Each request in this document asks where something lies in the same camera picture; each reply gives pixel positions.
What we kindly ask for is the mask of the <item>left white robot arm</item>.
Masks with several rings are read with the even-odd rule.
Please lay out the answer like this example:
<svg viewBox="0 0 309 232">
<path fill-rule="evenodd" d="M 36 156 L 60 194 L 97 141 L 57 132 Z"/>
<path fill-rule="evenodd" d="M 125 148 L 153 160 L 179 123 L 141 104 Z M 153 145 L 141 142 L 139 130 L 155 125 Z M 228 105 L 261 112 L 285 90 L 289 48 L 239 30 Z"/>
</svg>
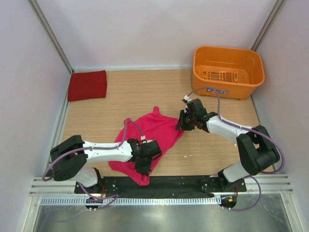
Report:
<svg viewBox="0 0 309 232">
<path fill-rule="evenodd" d="M 50 151 L 52 171 L 55 181 L 73 180 L 82 184 L 91 193 L 102 189 L 102 178 L 98 169 L 87 164 L 95 162 L 120 161 L 133 163 L 134 171 L 149 174 L 151 164 L 162 155 L 156 140 L 128 139 L 119 143 L 91 143 L 74 135 Z"/>
</svg>

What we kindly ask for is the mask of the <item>pink t shirt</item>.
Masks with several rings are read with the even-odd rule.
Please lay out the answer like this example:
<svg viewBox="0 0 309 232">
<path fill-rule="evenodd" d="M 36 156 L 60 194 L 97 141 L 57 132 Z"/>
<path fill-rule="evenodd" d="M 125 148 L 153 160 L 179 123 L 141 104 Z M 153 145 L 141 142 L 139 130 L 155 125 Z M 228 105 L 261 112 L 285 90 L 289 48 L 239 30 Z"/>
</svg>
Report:
<svg viewBox="0 0 309 232">
<path fill-rule="evenodd" d="M 152 112 L 141 116 L 134 124 L 128 123 L 126 135 L 124 129 L 121 129 L 115 142 L 121 142 L 122 139 L 139 139 L 144 135 L 147 140 L 156 140 L 164 155 L 184 134 L 184 131 L 176 130 L 177 124 L 178 119 L 162 115 L 159 107 L 155 106 Z M 113 171 L 127 175 L 140 186 L 150 184 L 150 175 L 135 171 L 135 164 L 132 162 L 109 161 L 108 165 Z"/>
</svg>

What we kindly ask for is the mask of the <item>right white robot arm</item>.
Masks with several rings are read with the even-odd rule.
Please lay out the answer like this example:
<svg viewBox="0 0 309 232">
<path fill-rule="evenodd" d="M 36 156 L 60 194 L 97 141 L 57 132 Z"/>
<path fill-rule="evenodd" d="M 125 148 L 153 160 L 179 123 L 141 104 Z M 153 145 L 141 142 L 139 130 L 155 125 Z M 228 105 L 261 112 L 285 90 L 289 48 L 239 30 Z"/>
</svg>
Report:
<svg viewBox="0 0 309 232">
<path fill-rule="evenodd" d="M 222 191 L 231 190 L 237 181 L 255 176 L 280 161 L 280 154 L 265 127 L 247 127 L 226 120 L 218 113 L 208 113 L 200 99 L 192 100 L 185 96 L 183 102 L 186 108 L 180 111 L 176 130 L 192 131 L 198 128 L 220 135 L 238 148 L 240 161 L 218 173 L 217 184 Z"/>
</svg>

